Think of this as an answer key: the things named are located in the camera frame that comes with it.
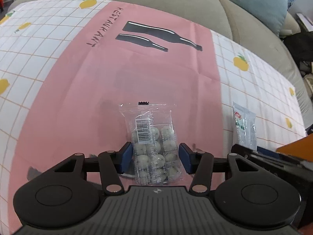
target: yellow lemon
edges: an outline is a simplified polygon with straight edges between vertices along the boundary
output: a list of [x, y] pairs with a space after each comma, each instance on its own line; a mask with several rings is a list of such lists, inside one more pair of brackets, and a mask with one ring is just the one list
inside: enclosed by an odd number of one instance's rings
[[13, 15], [14, 12], [15, 12], [15, 11], [11, 11], [10, 13], [7, 13], [7, 14], [4, 16], [4, 18], [0, 20], [0, 25], [1, 25], [2, 23], [4, 23], [5, 21], [7, 21], [7, 20]]
[[288, 126], [288, 128], [292, 128], [292, 123], [290, 122], [290, 119], [289, 118], [285, 118], [286, 119], [286, 124]]
[[7, 87], [10, 85], [9, 81], [7, 79], [1, 79], [0, 80], [0, 95], [4, 93], [4, 91], [7, 89]]
[[26, 23], [20, 25], [20, 26], [18, 27], [18, 29], [15, 30], [15, 33], [18, 32], [19, 30], [25, 29], [27, 26], [30, 26], [31, 24], [32, 24], [32, 23], [30, 23], [30, 22], [26, 22]]
[[79, 7], [81, 9], [90, 8], [97, 4], [97, 0], [84, 0], [80, 3]]
[[249, 64], [247, 63], [245, 57], [242, 55], [234, 57], [234, 65], [242, 71], [247, 71], [249, 69]]
[[289, 88], [289, 92], [290, 92], [291, 96], [295, 95], [295, 91], [293, 91], [293, 89], [291, 87]]

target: black bag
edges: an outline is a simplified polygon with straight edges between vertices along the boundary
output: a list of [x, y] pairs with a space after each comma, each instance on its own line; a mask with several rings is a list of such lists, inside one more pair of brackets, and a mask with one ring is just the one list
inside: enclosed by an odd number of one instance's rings
[[313, 32], [303, 32], [288, 36], [284, 39], [301, 75], [312, 73], [313, 62]]

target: small plastic packet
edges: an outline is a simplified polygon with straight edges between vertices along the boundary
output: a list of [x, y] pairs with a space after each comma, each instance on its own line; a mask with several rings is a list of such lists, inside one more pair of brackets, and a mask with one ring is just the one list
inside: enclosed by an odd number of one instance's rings
[[256, 151], [255, 114], [250, 110], [233, 103], [234, 136], [233, 145], [239, 144]]
[[120, 105], [133, 144], [135, 179], [139, 185], [168, 183], [181, 177], [178, 144], [167, 105], [139, 102]]

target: barcode label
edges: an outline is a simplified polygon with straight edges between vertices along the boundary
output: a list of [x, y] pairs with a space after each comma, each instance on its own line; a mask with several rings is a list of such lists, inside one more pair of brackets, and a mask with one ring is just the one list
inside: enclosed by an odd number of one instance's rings
[[138, 144], [149, 144], [152, 141], [151, 125], [149, 119], [135, 119]]

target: beige couch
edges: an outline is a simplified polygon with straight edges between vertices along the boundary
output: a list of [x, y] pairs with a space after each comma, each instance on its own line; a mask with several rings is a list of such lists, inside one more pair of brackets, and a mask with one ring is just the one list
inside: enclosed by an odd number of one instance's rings
[[[15, 0], [11, 9], [25, 1]], [[313, 107], [301, 75], [284, 44], [259, 20], [229, 0], [116, 0], [144, 5], [210, 28], [257, 54], [282, 73], [296, 88], [304, 124], [313, 124]], [[284, 29], [300, 32], [290, 14]]]

